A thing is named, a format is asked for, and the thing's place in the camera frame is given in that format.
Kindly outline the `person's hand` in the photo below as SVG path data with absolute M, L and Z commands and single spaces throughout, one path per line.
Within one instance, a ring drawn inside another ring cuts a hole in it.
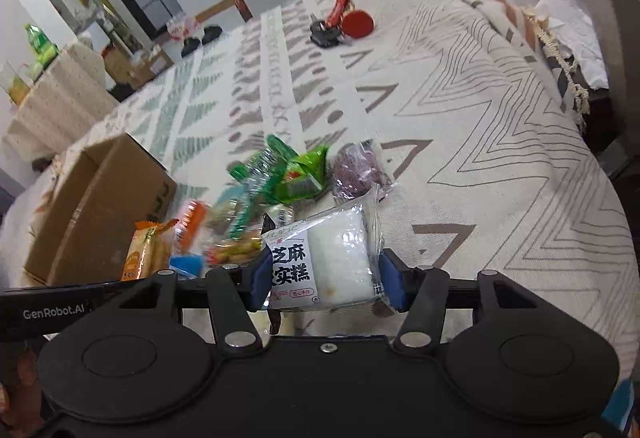
M 26 342 L 1 344 L 1 428 L 5 437 L 30 437 L 44 423 L 37 355 Z

